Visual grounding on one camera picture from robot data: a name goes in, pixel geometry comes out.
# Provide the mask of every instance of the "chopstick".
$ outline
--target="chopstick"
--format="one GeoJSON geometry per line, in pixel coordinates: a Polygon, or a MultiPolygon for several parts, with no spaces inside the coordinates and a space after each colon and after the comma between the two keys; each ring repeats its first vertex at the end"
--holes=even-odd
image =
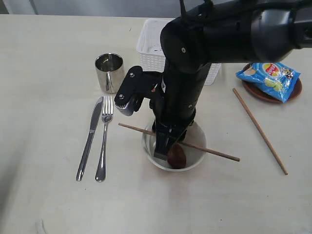
{"type": "MultiPolygon", "coordinates": [[[[141,133],[145,133],[145,134],[148,134],[148,135],[155,136],[155,133],[153,133],[151,131],[148,131],[148,130],[145,130],[145,129],[137,128],[137,127],[130,126],[130,125],[127,125],[127,124],[123,124],[123,123],[119,123],[118,125],[122,126],[122,127],[125,127],[125,128],[129,128],[129,129],[138,131],[138,132],[141,132],[141,133]]],[[[213,154],[213,155],[218,155],[220,157],[224,157],[224,158],[236,161],[236,162],[240,161],[240,158],[238,158],[238,157],[227,155],[227,154],[224,154],[224,153],[221,153],[221,152],[218,152],[218,151],[214,151],[214,150],[211,150],[211,149],[203,148],[201,146],[193,145],[193,144],[190,144],[190,143],[187,143],[187,142],[184,142],[184,141],[178,142],[178,143],[181,144],[181,145],[188,146],[190,148],[194,148],[194,149],[206,152],[206,153],[210,153],[210,154],[213,154]]]]}
{"type": "Polygon", "coordinates": [[[264,132],[261,129],[260,125],[258,124],[257,120],[254,118],[253,114],[249,110],[248,106],[246,105],[246,103],[244,102],[244,100],[242,99],[242,97],[239,95],[238,91],[235,88],[233,88],[233,92],[235,93],[236,97],[238,98],[238,100],[240,101],[242,106],[244,107],[244,109],[247,112],[247,114],[249,115],[249,117],[252,119],[253,123],[255,124],[255,127],[260,132],[262,138],[264,139],[265,143],[267,144],[267,146],[271,150],[273,156],[275,157],[275,159],[276,159],[277,163],[279,164],[279,166],[281,167],[282,171],[284,172],[285,175],[288,175],[288,172],[287,172],[285,166],[283,165],[280,157],[277,155],[276,151],[274,150],[273,146],[269,142],[267,136],[264,134],[264,132]]]}

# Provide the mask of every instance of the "white plastic basket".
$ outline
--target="white plastic basket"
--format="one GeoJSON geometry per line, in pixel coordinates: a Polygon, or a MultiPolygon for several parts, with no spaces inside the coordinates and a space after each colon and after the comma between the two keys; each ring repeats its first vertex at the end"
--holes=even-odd
{"type": "MultiPolygon", "coordinates": [[[[163,72],[165,66],[165,56],[160,46],[160,32],[170,22],[165,19],[147,19],[143,25],[140,37],[136,44],[136,50],[140,53],[141,67],[144,71],[163,72]]],[[[221,63],[211,65],[205,85],[211,85],[221,63]]]]}

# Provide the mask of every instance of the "white table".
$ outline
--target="white table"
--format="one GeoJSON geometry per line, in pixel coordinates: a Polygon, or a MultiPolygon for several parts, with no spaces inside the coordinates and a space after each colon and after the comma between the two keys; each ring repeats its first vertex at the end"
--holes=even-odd
{"type": "Polygon", "coordinates": [[[272,105],[250,96],[226,64],[204,87],[196,121],[209,148],[194,169],[155,167],[138,127],[153,118],[145,101],[132,117],[115,111],[109,127],[107,177],[94,180],[102,142],[98,124],[83,180],[76,172],[90,116],[101,92],[94,60],[115,52],[125,69],[145,19],[0,16],[0,218],[3,234],[297,234],[312,231],[312,50],[285,63],[302,73],[303,92],[272,105]],[[280,155],[283,175],[245,110],[236,87],[280,155]]]}

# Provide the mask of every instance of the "bag of chips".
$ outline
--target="bag of chips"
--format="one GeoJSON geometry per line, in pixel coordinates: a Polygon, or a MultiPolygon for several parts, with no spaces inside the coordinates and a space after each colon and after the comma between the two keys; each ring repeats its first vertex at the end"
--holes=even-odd
{"type": "Polygon", "coordinates": [[[264,93],[286,102],[300,73],[278,63],[251,63],[247,70],[236,73],[239,79],[254,83],[264,93]]]}

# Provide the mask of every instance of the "butter knife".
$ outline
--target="butter knife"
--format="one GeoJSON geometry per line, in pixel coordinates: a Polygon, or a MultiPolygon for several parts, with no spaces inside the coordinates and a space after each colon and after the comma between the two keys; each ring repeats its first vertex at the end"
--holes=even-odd
{"type": "Polygon", "coordinates": [[[76,175],[76,181],[82,180],[84,169],[86,167],[89,152],[91,149],[91,144],[92,144],[92,140],[94,137],[94,133],[98,125],[98,119],[102,113],[102,108],[103,108],[103,97],[100,97],[97,100],[93,113],[92,113],[89,135],[88,135],[88,139],[87,139],[86,145],[82,153],[81,161],[80,161],[78,172],[76,175]]]}

